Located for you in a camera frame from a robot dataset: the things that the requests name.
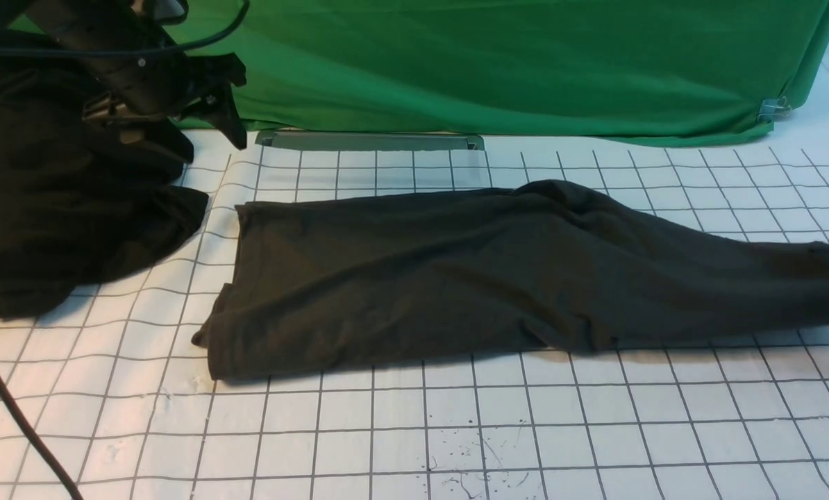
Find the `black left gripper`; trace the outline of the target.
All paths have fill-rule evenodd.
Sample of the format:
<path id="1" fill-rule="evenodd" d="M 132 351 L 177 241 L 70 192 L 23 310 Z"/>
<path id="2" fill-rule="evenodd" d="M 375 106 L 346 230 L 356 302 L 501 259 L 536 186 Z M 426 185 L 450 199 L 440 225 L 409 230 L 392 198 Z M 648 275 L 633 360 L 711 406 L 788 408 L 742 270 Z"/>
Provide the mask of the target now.
<path id="1" fill-rule="evenodd" d="M 47 35 L 62 48 L 86 53 L 174 46 L 154 20 L 57 20 L 47 23 Z M 194 118 L 218 130 L 238 151 L 249 145 L 234 98 L 206 97 L 206 91 L 246 85 L 245 64 L 234 53 L 192 59 L 184 53 L 132 55 L 83 58 L 81 62 L 106 89 L 85 104 L 83 120 L 87 123 L 106 126 Z"/>

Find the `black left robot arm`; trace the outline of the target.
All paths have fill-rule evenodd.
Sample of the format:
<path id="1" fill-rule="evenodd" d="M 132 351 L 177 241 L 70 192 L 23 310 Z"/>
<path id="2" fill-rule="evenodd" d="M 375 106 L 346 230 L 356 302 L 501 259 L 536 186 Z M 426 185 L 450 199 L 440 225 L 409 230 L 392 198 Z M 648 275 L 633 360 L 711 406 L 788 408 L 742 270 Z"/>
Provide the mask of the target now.
<path id="1" fill-rule="evenodd" d="M 55 48 L 0 47 L 0 57 L 77 60 L 106 93 L 88 101 L 82 120 L 116 130 L 126 144 L 142 143 L 190 161 L 192 146 L 176 122 L 195 118 L 245 149 L 247 133 L 234 88 L 246 85 L 246 67 L 233 53 L 192 55 L 230 37 L 246 19 L 243 1 L 231 23 L 214 35 L 179 44 L 166 24 L 184 22 L 188 3 L 176 16 L 165 1 L 0 1 L 0 32 L 28 18 Z"/>

